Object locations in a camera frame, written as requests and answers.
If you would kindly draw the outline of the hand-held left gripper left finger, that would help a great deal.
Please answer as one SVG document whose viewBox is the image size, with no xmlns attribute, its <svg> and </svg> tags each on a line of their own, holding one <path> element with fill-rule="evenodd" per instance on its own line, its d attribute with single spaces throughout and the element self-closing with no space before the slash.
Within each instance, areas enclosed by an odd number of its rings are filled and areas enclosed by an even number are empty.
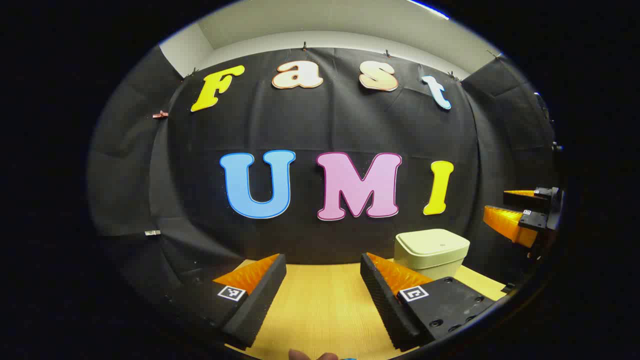
<svg viewBox="0 0 640 360">
<path fill-rule="evenodd" d="M 258 336 L 286 264 L 286 256 L 276 253 L 217 278 L 194 279 L 167 294 L 167 309 L 197 337 L 245 350 Z"/>
</svg>

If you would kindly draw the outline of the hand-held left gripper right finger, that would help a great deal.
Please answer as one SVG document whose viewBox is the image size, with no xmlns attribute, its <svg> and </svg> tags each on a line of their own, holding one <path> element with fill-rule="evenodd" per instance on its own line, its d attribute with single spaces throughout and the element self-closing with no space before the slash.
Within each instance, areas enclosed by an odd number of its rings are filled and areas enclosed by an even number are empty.
<svg viewBox="0 0 640 360">
<path fill-rule="evenodd" d="M 359 273 L 400 351 L 448 337 L 495 303 L 452 276 L 432 279 L 368 252 Z"/>
</svg>

